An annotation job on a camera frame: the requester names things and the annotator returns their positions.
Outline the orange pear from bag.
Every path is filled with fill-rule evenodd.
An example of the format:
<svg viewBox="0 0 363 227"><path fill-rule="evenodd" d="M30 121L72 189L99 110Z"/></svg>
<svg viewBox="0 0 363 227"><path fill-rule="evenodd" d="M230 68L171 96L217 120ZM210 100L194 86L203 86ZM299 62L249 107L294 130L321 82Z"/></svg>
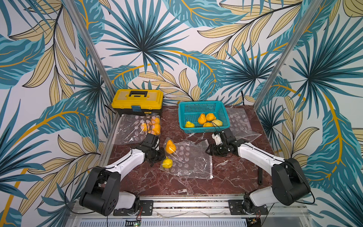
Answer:
<svg viewBox="0 0 363 227"><path fill-rule="evenodd" d="M202 113L200 116L199 116L199 118L198 118L198 123L200 124L200 125L203 125L204 123L206 123L207 122L207 120L206 120L206 115L204 114L204 113Z"/></svg>

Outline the yellow fruit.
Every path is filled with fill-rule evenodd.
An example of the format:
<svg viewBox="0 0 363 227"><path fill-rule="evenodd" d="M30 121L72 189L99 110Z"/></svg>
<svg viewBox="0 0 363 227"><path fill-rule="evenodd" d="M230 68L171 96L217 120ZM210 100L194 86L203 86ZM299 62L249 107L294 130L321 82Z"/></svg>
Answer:
<svg viewBox="0 0 363 227"><path fill-rule="evenodd" d="M213 127L213 124L211 122L206 122L203 124L203 127Z"/></svg>

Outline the yellow pear long neck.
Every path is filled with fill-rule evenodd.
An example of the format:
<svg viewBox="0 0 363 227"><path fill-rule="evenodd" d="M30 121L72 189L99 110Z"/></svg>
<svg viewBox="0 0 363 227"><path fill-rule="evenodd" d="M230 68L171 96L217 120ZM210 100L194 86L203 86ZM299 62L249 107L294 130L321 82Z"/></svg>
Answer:
<svg viewBox="0 0 363 227"><path fill-rule="evenodd" d="M165 169L170 169L173 166L173 161L171 159L165 159L162 162L162 167Z"/></svg>

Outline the clear zip-top bag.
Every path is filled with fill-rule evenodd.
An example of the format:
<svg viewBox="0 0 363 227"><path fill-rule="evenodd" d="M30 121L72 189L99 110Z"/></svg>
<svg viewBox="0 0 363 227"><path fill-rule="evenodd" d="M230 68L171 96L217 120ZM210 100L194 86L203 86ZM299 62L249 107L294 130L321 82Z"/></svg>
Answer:
<svg viewBox="0 0 363 227"><path fill-rule="evenodd" d="M250 120L243 108L226 108L226 111L230 121L229 129L236 139L253 142L261 136L260 133L252 130Z"/></svg>

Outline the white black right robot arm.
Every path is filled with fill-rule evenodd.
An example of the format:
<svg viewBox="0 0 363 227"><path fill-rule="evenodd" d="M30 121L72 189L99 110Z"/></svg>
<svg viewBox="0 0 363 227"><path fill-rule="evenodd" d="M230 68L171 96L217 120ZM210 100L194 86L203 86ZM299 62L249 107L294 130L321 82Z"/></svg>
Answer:
<svg viewBox="0 0 363 227"><path fill-rule="evenodd" d="M309 183L299 162L293 158L284 159L259 149L244 139L236 139L230 129L212 134L215 141L206 153L211 156L225 157L228 154L246 159L272 179L272 185L244 195L241 205L236 209L246 215L266 214L267 205L281 203L289 206L311 193Z"/></svg>

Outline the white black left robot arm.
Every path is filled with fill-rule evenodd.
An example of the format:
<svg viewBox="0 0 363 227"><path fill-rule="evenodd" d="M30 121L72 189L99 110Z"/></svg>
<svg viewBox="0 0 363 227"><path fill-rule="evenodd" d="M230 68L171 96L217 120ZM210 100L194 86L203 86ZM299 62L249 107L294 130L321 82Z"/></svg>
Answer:
<svg viewBox="0 0 363 227"><path fill-rule="evenodd" d="M165 160L165 151L159 148L159 137L148 133L141 144L105 167L94 167L79 198L79 205L108 216L114 210L133 215L141 212L138 196L120 192L121 181L134 168L148 162L151 165Z"/></svg>

